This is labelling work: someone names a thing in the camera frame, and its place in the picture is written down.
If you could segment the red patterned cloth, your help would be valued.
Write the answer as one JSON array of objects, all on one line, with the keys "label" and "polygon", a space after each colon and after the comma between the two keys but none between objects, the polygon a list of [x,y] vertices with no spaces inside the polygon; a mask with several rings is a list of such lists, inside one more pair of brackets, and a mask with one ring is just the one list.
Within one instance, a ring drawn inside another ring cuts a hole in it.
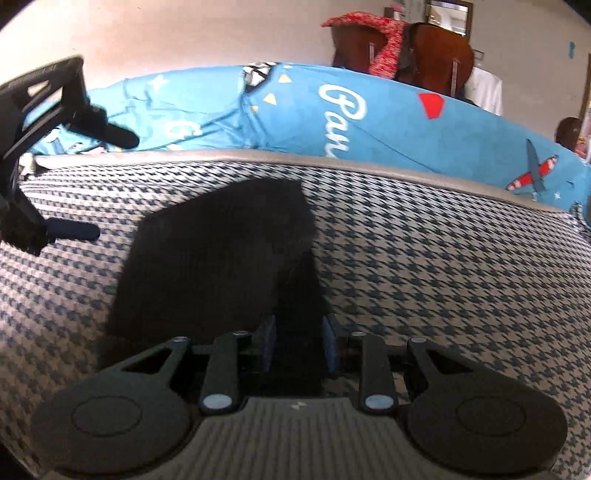
[{"label": "red patterned cloth", "polygon": [[349,12],[322,22],[335,48],[332,66],[394,79],[409,23],[368,12]]}]

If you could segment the houndstooth mattress cover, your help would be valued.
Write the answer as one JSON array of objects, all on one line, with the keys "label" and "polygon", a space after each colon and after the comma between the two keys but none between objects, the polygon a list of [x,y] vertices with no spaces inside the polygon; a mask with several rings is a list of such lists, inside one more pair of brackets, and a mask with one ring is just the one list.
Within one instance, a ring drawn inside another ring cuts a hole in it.
[{"label": "houndstooth mattress cover", "polygon": [[41,467],[30,418],[96,365],[135,227],[147,213],[249,177],[303,185],[315,257],[342,325],[422,336],[552,396],[569,425],[555,474],[590,475],[590,231],[563,212],[466,181],[294,155],[57,156],[23,189],[45,215],[99,225],[93,244],[1,249],[1,443]]}]

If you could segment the white cloth on chair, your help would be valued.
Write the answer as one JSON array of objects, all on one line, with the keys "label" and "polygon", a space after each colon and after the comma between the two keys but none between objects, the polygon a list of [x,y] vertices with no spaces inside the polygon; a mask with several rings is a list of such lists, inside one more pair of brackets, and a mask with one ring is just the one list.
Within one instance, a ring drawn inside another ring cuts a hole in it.
[{"label": "white cloth on chair", "polygon": [[503,82],[491,72],[474,67],[465,84],[465,95],[478,107],[497,116],[503,115]]}]

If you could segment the black garment red print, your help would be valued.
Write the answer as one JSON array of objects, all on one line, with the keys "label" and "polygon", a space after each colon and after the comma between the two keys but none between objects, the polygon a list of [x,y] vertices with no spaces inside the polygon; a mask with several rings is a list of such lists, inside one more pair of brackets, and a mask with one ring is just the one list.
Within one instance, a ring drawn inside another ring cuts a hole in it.
[{"label": "black garment red print", "polygon": [[273,319],[271,388],[317,395],[327,304],[316,234],[301,183],[287,179],[233,182],[145,216],[98,342],[99,367],[177,336],[207,344]]}]

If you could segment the blue cartoon print bedsheet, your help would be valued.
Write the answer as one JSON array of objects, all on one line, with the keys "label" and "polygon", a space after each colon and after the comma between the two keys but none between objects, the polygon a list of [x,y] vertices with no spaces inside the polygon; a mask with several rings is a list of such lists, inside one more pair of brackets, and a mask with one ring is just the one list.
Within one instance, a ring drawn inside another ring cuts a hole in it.
[{"label": "blue cartoon print bedsheet", "polygon": [[263,150],[461,178],[562,210],[590,200],[590,167],[564,147],[477,106],[349,70],[194,68],[89,97],[143,151]]}]

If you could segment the brown wooden chair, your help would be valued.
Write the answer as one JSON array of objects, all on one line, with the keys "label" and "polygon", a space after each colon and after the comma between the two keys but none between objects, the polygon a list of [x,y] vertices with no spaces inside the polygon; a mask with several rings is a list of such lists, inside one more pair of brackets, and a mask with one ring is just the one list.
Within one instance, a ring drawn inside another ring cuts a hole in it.
[{"label": "brown wooden chair", "polygon": [[409,24],[392,80],[461,98],[474,63],[465,37],[427,23]]}]

